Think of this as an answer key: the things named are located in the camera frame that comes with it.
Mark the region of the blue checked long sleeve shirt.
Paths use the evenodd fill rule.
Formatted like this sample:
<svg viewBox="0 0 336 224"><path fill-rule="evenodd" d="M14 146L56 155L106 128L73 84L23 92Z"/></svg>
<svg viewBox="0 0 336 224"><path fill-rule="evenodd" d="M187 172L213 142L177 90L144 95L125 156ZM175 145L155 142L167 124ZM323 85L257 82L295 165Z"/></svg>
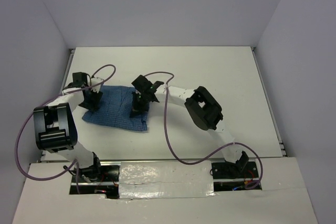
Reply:
<svg viewBox="0 0 336 224"><path fill-rule="evenodd" d="M86 123L114 127L134 132L148 130L148 114L130 117L135 88L126 86L103 86L98 110L87 111L82 116Z"/></svg>

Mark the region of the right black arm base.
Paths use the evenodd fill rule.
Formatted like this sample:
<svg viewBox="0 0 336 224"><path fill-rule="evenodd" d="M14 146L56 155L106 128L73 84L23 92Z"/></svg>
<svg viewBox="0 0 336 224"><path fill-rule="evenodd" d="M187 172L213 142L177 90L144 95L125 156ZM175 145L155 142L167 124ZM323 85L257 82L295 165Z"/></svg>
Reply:
<svg viewBox="0 0 336 224"><path fill-rule="evenodd" d="M213 178L215 192L261 189L257 184L259 172L256 162L250 161L245 153L235 163L214 162L211 165L209 174Z"/></svg>

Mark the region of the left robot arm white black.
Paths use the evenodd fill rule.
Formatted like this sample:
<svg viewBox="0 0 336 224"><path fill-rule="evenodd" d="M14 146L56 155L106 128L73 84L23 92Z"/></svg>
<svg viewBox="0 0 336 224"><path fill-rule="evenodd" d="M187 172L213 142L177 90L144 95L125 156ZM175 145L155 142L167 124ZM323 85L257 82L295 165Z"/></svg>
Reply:
<svg viewBox="0 0 336 224"><path fill-rule="evenodd" d="M61 95L33 111L36 145L39 150L57 154L69 162L77 161L74 173L87 182L102 177L103 168L97 155L87 150L78 140L73 111L77 107L94 112L103 93L103 79L84 72L72 74L72 82Z"/></svg>

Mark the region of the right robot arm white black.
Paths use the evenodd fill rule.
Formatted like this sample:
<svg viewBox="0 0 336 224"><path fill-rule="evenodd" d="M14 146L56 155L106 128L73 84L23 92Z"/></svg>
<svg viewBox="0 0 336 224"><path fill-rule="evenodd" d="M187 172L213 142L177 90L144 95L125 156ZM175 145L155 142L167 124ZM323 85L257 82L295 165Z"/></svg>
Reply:
<svg viewBox="0 0 336 224"><path fill-rule="evenodd" d="M132 85L135 91L132 93L132 107L130 117L143 115L149 110L151 102L164 101L163 128L167 146L173 157L184 165L200 164L218 152L223 153L224 162L219 168L213 168L213 174L218 172L228 175L229 178L237 178L246 172L249 157L245 151L236 151L232 147L242 144L235 142L233 136L225 129L224 115L221 105L203 86L196 89L183 89L169 85L172 78L166 82L148 80L147 75L139 75ZM213 139L218 141L218 149L212 151L206 157L187 162L182 160L174 152L167 131L167 107L175 104L186 108L193 123L201 130L207 131Z"/></svg>

